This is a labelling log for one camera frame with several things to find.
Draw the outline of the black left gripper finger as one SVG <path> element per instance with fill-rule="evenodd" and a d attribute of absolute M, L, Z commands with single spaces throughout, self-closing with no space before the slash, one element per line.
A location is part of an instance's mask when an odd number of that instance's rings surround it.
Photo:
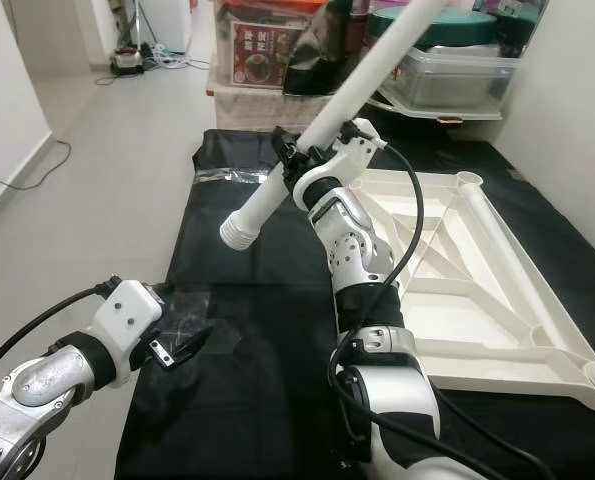
<path fill-rule="evenodd" d="M 169 352 L 165 360 L 165 370 L 177 369 L 177 367 L 187 364 L 191 358 L 195 357 L 198 352 L 205 347 L 207 339 L 214 332 L 214 326 L 206 326 L 205 329 L 189 335 L 186 340 L 177 344 L 173 351 Z"/>

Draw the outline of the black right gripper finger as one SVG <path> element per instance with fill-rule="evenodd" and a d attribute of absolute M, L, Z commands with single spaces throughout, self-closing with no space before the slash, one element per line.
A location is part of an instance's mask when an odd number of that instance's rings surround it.
<path fill-rule="evenodd" d="M 284 128 L 274 128 L 271 131 L 271 146 L 287 172 L 300 172 L 309 161 L 306 148 L 298 146 L 298 140 L 298 134 L 285 131 Z"/>

